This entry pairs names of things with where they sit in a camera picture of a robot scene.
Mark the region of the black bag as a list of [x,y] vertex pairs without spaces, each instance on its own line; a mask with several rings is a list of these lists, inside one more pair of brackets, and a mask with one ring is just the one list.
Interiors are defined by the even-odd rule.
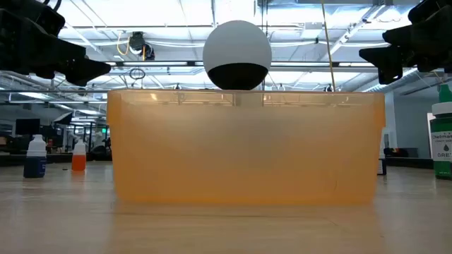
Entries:
[[418,158],[418,149],[417,148],[391,148],[387,147],[383,149],[383,153],[385,157],[398,157],[398,158]]

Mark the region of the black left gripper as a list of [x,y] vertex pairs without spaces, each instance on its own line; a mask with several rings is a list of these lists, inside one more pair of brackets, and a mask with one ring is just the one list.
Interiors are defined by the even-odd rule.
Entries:
[[50,1],[0,0],[0,70],[47,79],[62,73],[80,87],[109,73],[108,63],[87,59],[84,47],[58,38],[65,22],[58,14],[62,0],[54,6]]

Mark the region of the blue food coloring bottle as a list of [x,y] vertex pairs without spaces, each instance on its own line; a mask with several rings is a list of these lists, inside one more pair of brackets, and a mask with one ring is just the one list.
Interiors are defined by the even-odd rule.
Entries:
[[23,177],[27,179],[43,178],[47,164],[46,142],[42,135],[37,134],[28,145],[25,158]]

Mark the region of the orange translucent plastic bin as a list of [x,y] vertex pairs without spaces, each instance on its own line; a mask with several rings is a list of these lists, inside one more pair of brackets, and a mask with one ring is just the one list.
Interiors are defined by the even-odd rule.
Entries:
[[134,202],[368,203],[385,120],[381,93],[107,94],[115,191]]

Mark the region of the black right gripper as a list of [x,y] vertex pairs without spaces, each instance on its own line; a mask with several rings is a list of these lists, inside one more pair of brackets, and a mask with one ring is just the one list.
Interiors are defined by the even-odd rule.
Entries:
[[412,48],[431,67],[452,68],[452,0],[422,0],[409,12],[412,23],[387,30],[388,47],[359,50],[359,56],[377,67],[379,83],[389,85],[403,77]]

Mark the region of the large green food coloring bottle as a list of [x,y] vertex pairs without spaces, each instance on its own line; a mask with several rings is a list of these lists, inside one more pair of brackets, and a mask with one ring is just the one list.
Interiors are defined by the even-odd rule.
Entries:
[[452,180],[452,91],[439,86],[439,102],[432,105],[430,121],[431,156],[437,179]]

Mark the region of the black computer monitor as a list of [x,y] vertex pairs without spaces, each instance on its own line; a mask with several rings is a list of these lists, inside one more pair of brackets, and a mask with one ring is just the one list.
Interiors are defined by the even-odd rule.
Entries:
[[35,135],[40,133],[40,119],[16,119],[16,135]]

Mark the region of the orange food coloring bottle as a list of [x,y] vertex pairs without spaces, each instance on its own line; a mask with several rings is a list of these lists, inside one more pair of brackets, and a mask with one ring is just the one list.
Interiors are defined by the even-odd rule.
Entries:
[[86,146],[82,140],[79,140],[75,144],[72,152],[71,170],[84,171],[86,168],[86,162],[87,162]]

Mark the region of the white globe table lamp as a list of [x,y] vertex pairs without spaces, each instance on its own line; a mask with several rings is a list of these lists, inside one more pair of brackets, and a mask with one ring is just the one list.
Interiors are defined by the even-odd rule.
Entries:
[[221,90],[253,90],[268,75],[272,49],[253,23],[231,20],[217,26],[203,46],[203,66]]

